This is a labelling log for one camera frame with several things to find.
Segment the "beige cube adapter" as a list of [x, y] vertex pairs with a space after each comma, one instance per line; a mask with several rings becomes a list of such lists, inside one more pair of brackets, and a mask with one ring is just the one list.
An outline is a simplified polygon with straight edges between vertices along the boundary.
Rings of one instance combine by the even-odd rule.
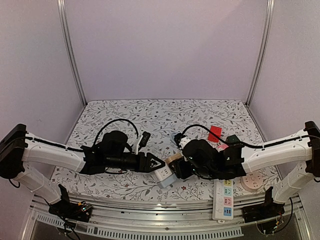
[[183, 158], [183, 155], [180, 153], [180, 152], [178, 152], [178, 153], [176, 153], [176, 154], [174, 154], [174, 155], [172, 155], [172, 156], [169, 156], [166, 160], [165, 160], [165, 162], [166, 162], [166, 164], [169, 166], [171, 163], [173, 163], [174, 161], [176, 161], [176, 160], [179, 160], [179, 159], [182, 159]]

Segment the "white cube adapter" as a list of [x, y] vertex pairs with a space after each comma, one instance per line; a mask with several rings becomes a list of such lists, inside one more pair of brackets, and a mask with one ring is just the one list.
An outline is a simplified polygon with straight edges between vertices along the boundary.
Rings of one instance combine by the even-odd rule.
[[169, 178], [172, 175], [172, 171], [167, 166], [164, 166], [155, 170], [154, 174], [157, 178], [157, 182], [159, 183]]

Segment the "blue power strip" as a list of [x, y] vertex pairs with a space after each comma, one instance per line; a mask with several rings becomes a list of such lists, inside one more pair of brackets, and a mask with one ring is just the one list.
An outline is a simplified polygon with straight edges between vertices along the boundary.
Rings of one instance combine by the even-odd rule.
[[177, 180], [177, 176], [175, 174], [171, 174], [170, 176], [168, 176], [167, 178], [159, 181], [157, 183], [158, 187], [161, 189], [165, 189], [168, 186], [170, 186], [171, 184], [173, 184], [176, 180]]

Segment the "pink plug adapter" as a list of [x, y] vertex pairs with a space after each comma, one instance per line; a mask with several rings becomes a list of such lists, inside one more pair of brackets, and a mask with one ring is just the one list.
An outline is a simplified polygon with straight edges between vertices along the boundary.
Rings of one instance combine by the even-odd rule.
[[224, 151], [225, 149], [227, 149], [229, 146], [227, 144], [221, 144], [219, 145], [216, 149], [220, 152], [220, 151]]

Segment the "red cube socket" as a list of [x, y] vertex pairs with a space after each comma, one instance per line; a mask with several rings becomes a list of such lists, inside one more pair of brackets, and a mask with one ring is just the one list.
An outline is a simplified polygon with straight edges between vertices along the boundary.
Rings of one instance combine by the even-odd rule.
[[213, 143], [218, 143], [221, 138], [222, 128], [212, 125], [209, 130], [210, 133], [208, 134], [207, 140]]

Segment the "white long power strip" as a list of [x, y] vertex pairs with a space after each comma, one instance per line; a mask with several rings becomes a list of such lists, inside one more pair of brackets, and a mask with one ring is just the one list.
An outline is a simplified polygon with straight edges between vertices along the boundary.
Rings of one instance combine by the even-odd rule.
[[220, 222], [234, 219], [234, 188], [232, 180], [214, 180], [212, 219]]

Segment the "dark green cube socket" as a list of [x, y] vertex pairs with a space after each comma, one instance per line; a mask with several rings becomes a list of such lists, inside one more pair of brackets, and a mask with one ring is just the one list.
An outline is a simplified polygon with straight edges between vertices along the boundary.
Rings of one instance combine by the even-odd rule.
[[237, 144], [240, 140], [235, 134], [233, 134], [228, 136], [225, 141], [227, 145], [234, 145]]

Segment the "round pink socket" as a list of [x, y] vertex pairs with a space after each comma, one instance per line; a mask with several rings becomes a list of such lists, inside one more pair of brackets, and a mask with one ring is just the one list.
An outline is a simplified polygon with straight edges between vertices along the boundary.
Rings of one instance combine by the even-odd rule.
[[263, 186], [263, 175], [258, 172], [250, 172], [240, 178], [241, 186], [248, 192], [256, 192]]

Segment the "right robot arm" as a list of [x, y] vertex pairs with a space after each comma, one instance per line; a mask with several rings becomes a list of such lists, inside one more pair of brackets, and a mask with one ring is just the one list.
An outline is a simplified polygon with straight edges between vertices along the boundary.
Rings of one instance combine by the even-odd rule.
[[247, 177], [253, 172], [275, 165], [297, 162], [296, 167], [264, 194], [263, 203], [242, 208], [245, 223], [277, 217], [284, 214], [286, 201], [308, 182], [320, 176], [320, 129], [313, 121], [304, 129], [283, 138], [252, 145], [235, 135], [223, 141], [226, 148], [217, 150], [207, 140], [190, 139], [184, 132], [174, 141], [180, 153], [166, 159], [179, 179], [195, 175], [213, 180], [212, 218], [229, 221], [234, 218], [233, 184], [228, 180]]

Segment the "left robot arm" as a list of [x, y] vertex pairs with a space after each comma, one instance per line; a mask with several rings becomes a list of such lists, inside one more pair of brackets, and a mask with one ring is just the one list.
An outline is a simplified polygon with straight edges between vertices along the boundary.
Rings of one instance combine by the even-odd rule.
[[85, 201], [72, 203], [64, 186], [50, 181], [30, 163], [63, 167], [88, 176], [105, 173], [108, 168], [152, 173], [166, 163], [149, 152], [140, 151], [150, 136], [143, 132], [130, 145], [124, 132], [113, 130], [105, 133], [101, 141], [95, 140], [92, 146], [75, 148], [39, 138], [19, 123], [0, 141], [0, 176], [17, 181], [42, 197], [49, 213], [62, 219], [88, 222], [92, 205]]

